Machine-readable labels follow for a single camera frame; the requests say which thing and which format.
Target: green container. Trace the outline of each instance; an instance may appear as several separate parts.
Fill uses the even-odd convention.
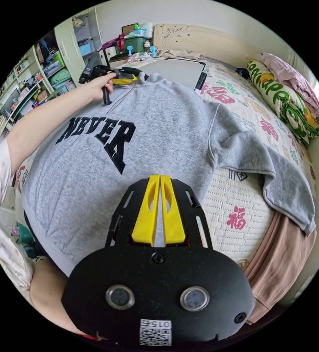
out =
[[[58,52],[57,54],[55,54],[55,55],[53,56],[53,58],[51,59],[51,62],[56,62],[56,61],[59,61],[59,62],[60,62],[61,67],[64,67],[64,66],[65,66],[65,63],[64,63],[64,61],[63,61],[63,59],[62,59],[62,56],[61,56],[61,53],[60,53],[60,52]]]
[[[127,54],[129,52],[127,50],[128,46],[133,47],[133,50],[131,51],[131,53],[134,54],[136,52],[144,52],[145,51],[144,43],[147,41],[149,41],[150,44],[152,44],[152,38],[136,36],[136,37],[130,37],[130,38],[124,39],[124,49],[123,50],[119,50],[117,43],[115,43],[114,46],[115,46],[115,50],[117,52],[117,55]]]

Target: pillow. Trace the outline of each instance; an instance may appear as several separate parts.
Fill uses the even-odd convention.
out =
[[[250,61],[247,70],[263,99],[299,142],[308,146],[309,139],[319,137],[317,120],[297,92],[275,81],[273,74],[259,61]]]

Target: quilted mattress cover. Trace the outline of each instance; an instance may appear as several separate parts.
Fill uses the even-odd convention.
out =
[[[161,59],[150,58],[125,66],[141,69]],[[246,130],[256,132],[266,145],[295,163],[309,181],[315,198],[315,175],[309,153],[296,142],[255,86],[223,63],[202,62],[206,64],[207,74],[200,92],[202,98],[225,104]],[[246,269],[274,215],[263,199],[260,176],[216,169],[203,208],[213,248]]]

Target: gray hoodie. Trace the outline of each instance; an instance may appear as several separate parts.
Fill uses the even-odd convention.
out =
[[[111,100],[89,104],[41,145],[23,189],[35,235],[67,276],[104,246],[127,188],[153,174],[190,185],[203,202],[215,168],[259,173],[265,201],[306,235],[314,230],[305,176],[224,105],[157,74],[116,86]]]

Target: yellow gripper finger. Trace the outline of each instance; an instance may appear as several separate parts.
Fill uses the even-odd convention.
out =
[[[136,243],[148,244],[151,247],[155,245],[159,192],[160,175],[152,175],[149,178],[139,215],[131,235]]]
[[[144,199],[132,233],[132,239],[136,243],[148,244],[154,247],[160,187],[165,245],[178,244],[185,241],[185,231],[171,178],[164,175],[152,175],[149,178]]]
[[[165,245],[183,243],[185,231],[175,198],[172,180],[169,176],[161,175],[163,235]]]

